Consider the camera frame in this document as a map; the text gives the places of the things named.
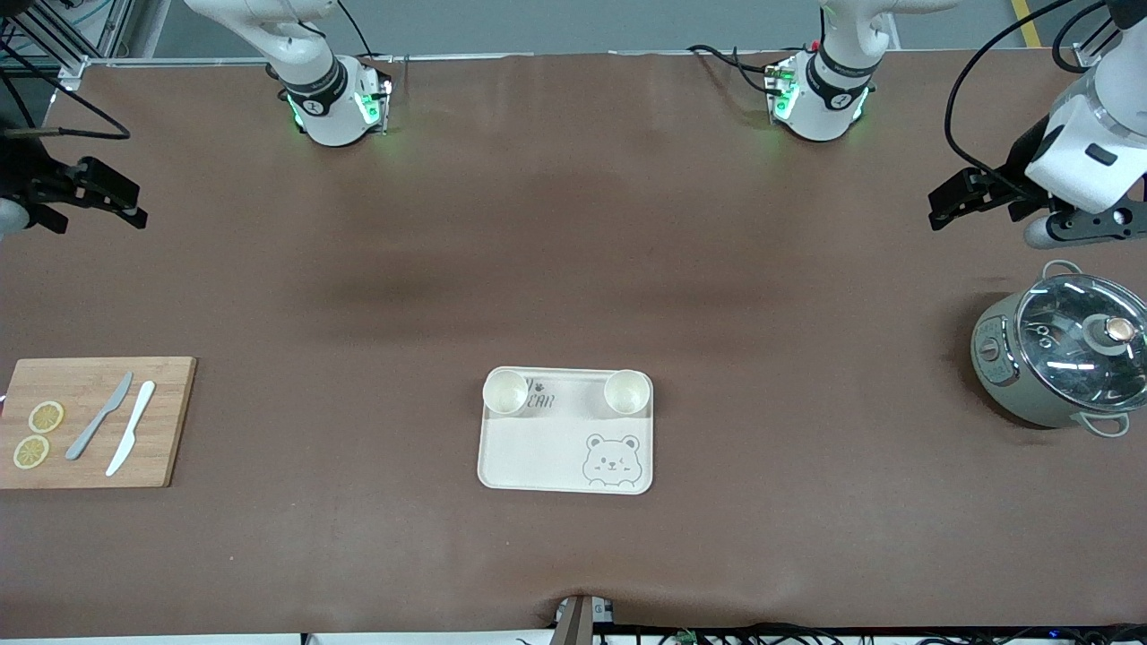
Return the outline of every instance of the brown table cover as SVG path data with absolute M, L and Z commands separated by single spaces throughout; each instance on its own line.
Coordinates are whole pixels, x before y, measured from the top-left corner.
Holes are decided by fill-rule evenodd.
M 929 230 L 967 57 L 889 55 L 824 145 L 692 56 L 396 65 L 390 135 L 345 149 L 259 68 L 89 70 L 133 138 L 50 148 L 151 220 L 3 240 L 0 371 L 200 367 L 171 488 L 0 492 L 0 636 L 532 628 L 572 593 L 665 625 L 1147 620 L 1147 418 L 1023 427 L 967 357 L 1047 259 L 1144 293 L 1145 247 Z M 990 56 L 961 141 L 998 163 L 1067 80 Z M 648 372 L 653 488 L 483 488 L 481 383 L 515 364 Z

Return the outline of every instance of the electric pot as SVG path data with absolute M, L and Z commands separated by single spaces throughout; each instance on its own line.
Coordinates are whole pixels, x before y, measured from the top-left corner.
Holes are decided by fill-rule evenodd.
M 1048 277 L 1053 266 L 1069 273 Z M 988 394 L 1016 417 L 1118 437 L 1130 427 L 1128 412 L 1147 404 L 1145 329 L 1138 296 L 1056 259 L 1030 289 L 980 317 L 972 363 Z M 1098 428 L 1100 420 L 1117 429 Z

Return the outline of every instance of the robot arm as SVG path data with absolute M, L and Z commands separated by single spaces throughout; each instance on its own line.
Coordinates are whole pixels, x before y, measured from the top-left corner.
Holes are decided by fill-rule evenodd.
M 0 119 L 0 130 L 13 124 Z M 40 225 L 68 230 L 68 217 L 49 204 L 112 212 L 135 228 L 147 226 L 140 187 L 95 157 L 76 165 L 52 158 L 38 139 L 0 138 L 0 236 Z
M 1056 99 L 1004 165 L 965 169 L 934 191 L 933 230 L 1008 204 L 1013 222 L 1048 209 L 1024 232 L 1035 248 L 1147 236 L 1147 207 L 1126 196 L 1147 174 L 1147 0 L 1108 6 L 1119 44 Z
M 859 118 L 869 80 L 888 50 L 890 14 L 928 14 L 960 0 L 818 0 L 825 33 L 816 52 L 801 52 L 770 73 L 773 121 L 812 141 L 844 134 Z
M 310 21 L 336 0 L 186 0 L 266 56 L 299 129 L 323 146 L 346 146 L 384 130 L 390 79 L 351 56 L 336 56 Z

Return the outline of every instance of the black cable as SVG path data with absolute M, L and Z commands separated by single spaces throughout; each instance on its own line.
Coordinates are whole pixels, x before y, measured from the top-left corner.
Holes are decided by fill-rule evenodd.
M 310 31 L 311 33 L 313 33 L 313 34 L 318 36 L 319 38 L 323 38 L 323 39 L 326 39 L 326 38 L 327 38 L 327 34 L 326 34 L 326 33 L 322 33 L 321 31 L 319 31 L 319 30 L 314 29 L 313 26 L 311 26 L 311 25 L 306 24 L 306 23 L 305 23 L 305 22 L 303 22 L 303 21 L 298 21 L 298 22 L 297 22 L 296 24 L 298 24 L 298 26 L 301 26 L 301 28 L 303 28 L 303 29 L 305 29 L 305 30 Z
M 696 54 L 697 52 L 704 52 L 707 54 L 712 54 L 718 61 L 720 61 L 720 62 L 723 62 L 723 63 L 725 63 L 727 65 L 732 65 L 734 68 L 738 67 L 735 60 L 726 56 L 725 54 L 721 54 L 718 49 L 716 49 L 713 47 L 710 47 L 708 45 L 694 45 L 693 47 L 689 47 L 687 50 L 688 52 L 693 52 L 694 54 Z M 741 67 L 743 67 L 747 71 L 752 71 L 752 72 L 757 72 L 757 73 L 765 73 L 765 68 L 763 68 L 763 67 L 758 68 L 756 65 L 746 65 L 743 63 L 741 64 Z
M 6 42 L 0 42 L 0 49 L 3 49 L 3 52 L 7 53 L 13 59 L 16 59 L 16 61 L 19 62 L 19 64 L 24 65 L 24 68 L 28 71 L 32 72 L 33 76 L 40 78 L 41 80 L 47 81 L 49 85 L 52 85 L 56 90 L 63 92 L 64 94 L 67 94 L 68 96 L 70 96 L 73 101 L 76 101 L 77 103 L 84 106 L 85 108 L 87 108 L 88 110 L 91 110 L 93 114 L 95 114 L 95 116 L 97 116 L 97 117 L 102 118 L 103 121 L 108 122 L 108 124 L 110 124 L 112 127 L 115 127 L 116 130 L 119 131 L 119 132 L 93 132 L 91 130 L 72 130 L 70 127 L 53 127 L 53 129 L 49 129 L 49 130 L 47 130 L 47 131 L 45 131 L 45 132 L 42 132 L 40 134 L 37 134 L 37 137 L 68 135 L 68 137 L 87 137 L 89 139 L 114 139 L 114 140 L 118 140 L 118 141 L 122 141 L 122 140 L 131 138 L 132 133 L 126 127 L 124 127 L 122 123 L 119 123 L 118 121 L 111 118 L 108 115 L 108 112 L 106 112 L 106 111 L 101 110 L 100 108 L 93 106 L 87 99 L 80 96 L 79 94 L 77 94 L 77 93 L 72 92 L 71 90 L 69 90 L 69 88 L 64 87 L 63 85 L 61 85 L 58 80 L 52 78 L 50 76 L 44 73 L 42 71 L 40 71 L 38 69 L 36 69 L 36 67 L 32 63 L 28 62 L 28 59 L 25 59 L 24 56 L 21 56 L 19 54 L 17 54 L 16 50 L 13 49 L 9 45 L 7 45 Z
M 1117 29 L 1111 30 L 1111 34 L 1107 37 L 1107 40 L 1103 40 L 1102 42 L 1100 42 L 1099 47 L 1095 47 L 1095 49 L 1094 49 L 1095 53 L 1102 52 L 1103 47 L 1107 47 L 1108 45 L 1110 45 L 1110 42 L 1113 40 L 1115 40 L 1115 37 L 1118 36 L 1118 34 L 1119 34 L 1119 30 L 1117 30 Z
M 1113 631 L 1111 635 L 1109 637 L 1107 637 L 1107 643 L 1109 643 L 1109 644 L 1110 643 L 1115 643 L 1115 642 L 1119 640 L 1121 638 L 1128 636 L 1132 631 L 1137 631 L 1137 630 L 1142 630 L 1144 629 L 1142 624 L 1134 624 L 1134 623 L 1118 625 L 1118 627 L 1119 627 L 1119 629 Z M 1136 640 L 1138 640 L 1140 643 L 1142 643 L 1145 640 L 1144 635 L 1131 634 L 1131 636 L 1129 638 L 1134 638 Z
M 1063 26 L 1060 28 L 1059 33 L 1055 34 L 1055 40 L 1052 40 L 1052 60 L 1055 61 L 1055 64 L 1061 70 L 1069 71 L 1071 73 L 1084 73 L 1087 71 L 1087 68 L 1077 65 L 1075 63 L 1069 63 L 1063 59 L 1063 52 L 1062 52 L 1063 39 L 1067 38 L 1068 32 L 1071 31 L 1071 28 L 1075 26 L 1076 23 L 1090 16 L 1091 14 L 1094 14 L 1095 11 L 1102 9 L 1106 6 L 1107 2 L 1105 2 L 1103 0 L 1100 0 L 1099 2 L 1094 2 L 1092 5 L 1087 5 L 1086 7 L 1080 9 L 1079 13 L 1068 18 L 1068 22 L 1063 23 Z
M 13 38 L 16 38 L 16 23 L 10 22 L 8 18 L 0 20 L 0 40 L 3 40 L 3 44 L 8 45 Z
M 749 78 L 749 75 L 744 71 L 744 65 L 741 64 L 741 59 L 738 57 L 738 55 L 736 55 L 736 47 L 733 47 L 733 61 L 736 63 L 736 69 L 741 70 L 741 78 L 743 78 L 744 81 L 749 84 L 749 87 L 752 87 L 757 92 L 760 92 L 763 94 L 768 94 L 771 96 L 780 96 L 781 95 L 781 91 L 780 90 L 774 90 L 772 87 L 765 87 L 764 85 L 757 85 L 756 83 L 752 81 L 751 78 Z
M 8 78 L 8 72 L 5 71 L 3 67 L 0 67 L 0 81 L 3 86 L 8 88 L 8 93 L 11 94 L 11 100 L 16 101 L 16 107 L 19 108 L 19 114 L 24 117 L 24 123 L 29 127 L 36 127 L 36 121 L 32 119 L 32 112 L 28 111 L 28 104 L 24 103 L 24 98 L 19 95 L 19 91 Z
M 1103 33 L 1103 30 L 1107 29 L 1108 26 L 1110 26 L 1113 22 L 1115 22 L 1115 18 L 1111 18 L 1111 17 L 1108 17 L 1106 21 L 1103 21 L 1103 24 L 1099 25 L 1099 29 L 1097 29 L 1094 31 L 1094 33 L 1092 33 L 1091 36 L 1089 36 L 1087 40 L 1084 40 L 1083 45 L 1080 45 L 1079 48 L 1080 49 L 1086 49 L 1087 46 L 1091 45 L 1091 41 L 1094 40 L 1094 39 L 1097 39 L 1097 38 L 1099 38 L 1099 34 Z
M 351 26 L 354 28 L 354 33 L 359 34 L 359 41 L 362 42 L 362 55 L 364 56 L 377 56 L 377 54 L 374 52 L 374 49 L 370 48 L 370 45 L 367 44 L 366 37 L 362 36 L 362 30 L 359 29 L 359 26 L 358 26 L 358 21 L 356 21 L 354 16 L 352 16 L 351 13 L 350 13 L 350 10 L 346 9 L 346 5 L 343 5 L 343 0 L 338 0 L 338 8 L 342 9 L 343 14 L 346 15 L 346 20 L 349 20 L 351 22 Z
M 1054 11 L 1055 9 L 1059 9 L 1060 7 L 1063 7 L 1064 5 L 1068 5 L 1068 3 L 1074 2 L 1074 1 L 1075 0 L 1055 0 L 1051 5 L 1044 7 L 1043 9 L 1039 9 L 1037 11 L 1032 11 L 1031 14 L 1028 14 L 1023 18 L 1020 18 L 1019 21 L 1012 23 L 1011 25 L 1008 25 L 1007 28 L 1005 28 L 1004 31 L 1001 31 L 1001 32 L 997 33 L 996 36 L 993 36 L 991 38 L 991 40 L 989 40 L 988 42 L 985 42 L 984 46 L 981 47 L 972 56 L 972 59 L 968 61 L 968 64 L 963 65 L 963 69 L 960 70 L 960 75 L 955 77 L 955 83 L 952 85 L 952 92 L 947 95 L 947 106 L 944 108 L 944 139 L 947 140 L 947 145 L 949 145 L 950 148 L 952 148 L 952 151 L 955 153 L 957 155 L 959 155 L 960 158 L 962 158 L 963 161 L 966 161 L 966 162 L 970 163 L 972 165 L 974 165 L 974 166 L 978 168 L 980 170 L 982 170 L 984 173 L 986 173 L 989 177 L 991 177 L 996 181 L 999 181 L 1000 184 L 1007 186 L 1008 188 L 1011 188 L 1012 191 L 1014 191 L 1017 195 L 1023 195 L 1028 200 L 1031 200 L 1031 201 L 1037 202 L 1037 203 L 1046 201 L 1047 196 L 1046 195 L 1032 195 L 1027 189 L 1021 188 L 1020 186 L 1016 186 L 1008 178 L 1004 177 L 999 172 L 996 172 L 994 169 L 992 169 L 991 166 L 989 166 L 984 162 L 977 160 L 976 157 L 972 156 L 967 150 L 965 150 L 963 148 L 961 148 L 960 145 L 955 142 L 955 137 L 952 135 L 952 112 L 954 111 L 954 108 L 955 108 L 955 98 L 959 95 L 960 87 L 963 86 L 965 79 L 968 78 L 968 75 L 972 72 L 972 69 L 974 67 L 976 67 L 976 63 L 978 63 L 980 60 L 984 57 L 984 55 L 988 53 L 989 49 L 991 49 L 992 47 L 994 47 L 997 42 L 999 42 L 1000 40 L 1004 40 L 1005 38 L 1008 37 L 1008 34 L 1011 34 L 1014 31 L 1017 31 L 1023 25 L 1025 25 L 1025 24 L 1035 21 L 1036 18 L 1038 18 L 1040 16 L 1047 15 L 1047 14 Z
M 1022 638 L 1025 634 L 1028 634 L 1029 631 L 1031 631 L 1033 629 L 1036 629 L 1036 628 L 1028 627 L 1028 628 L 1021 629 L 1020 631 L 1013 634 L 1012 636 L 1008 636 L 1007 638 L 1001 638 L 1001 639 L 997 640 L 996 645 L 1007 645 L 1008 643 L 1011 643 L 1012 640 L 1015 640 L 1016 638 Z
M 785 628 L 785 629 L 790 629 L 790 630 L 793 630 L 796 634 L 805 634 L 805 635 L 812 636 L 817 640 L 818 644 L 820 643 L 820 637 L 824 636 L 825 638 L 828 638 L 829 640 L 832 640 L 833 645 L 844 645 L 844 643 L 840 638 L 833 636 L 832 634 L 829 634 L 829 632 L 827 632 L 827 631 L 825 631 L 822 629 L 816 628 L 816 627 L 804 627 L 804 625 L 793 624 L 793 623 L 773 623 L 773 625 L 774 627 L 781 627 L 781 628 Z
M 809 645 L 809 642 L 807 642 L 807 640 L 805 640 L 805 639 L 804 639 L 804 638 L 802 638 L 801 636 L 797 636 L 796 634 L 790 634 L 790 635 L 788 635 L 788 636 L 781 636 L 780 638 L 778 638 L 777 640 L 773 640 L 773 642 L 772 642 L 772 643 L 770 643 L 768 645 L 780 645 L 781 643 L 785 643 L 786 640 L 796 640 L 796 642 L 797 642 L 797 643 L 799 643 L 801 645 Z

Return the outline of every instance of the glass lid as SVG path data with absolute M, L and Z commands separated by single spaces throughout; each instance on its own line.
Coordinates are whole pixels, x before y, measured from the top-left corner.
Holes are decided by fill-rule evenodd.
M 1138 296 L 1093 275 L 1038 282 L 1016 311 L 1024 360 L 1061 397 L 1097 412 L 1147 403 L 1147 311 Z

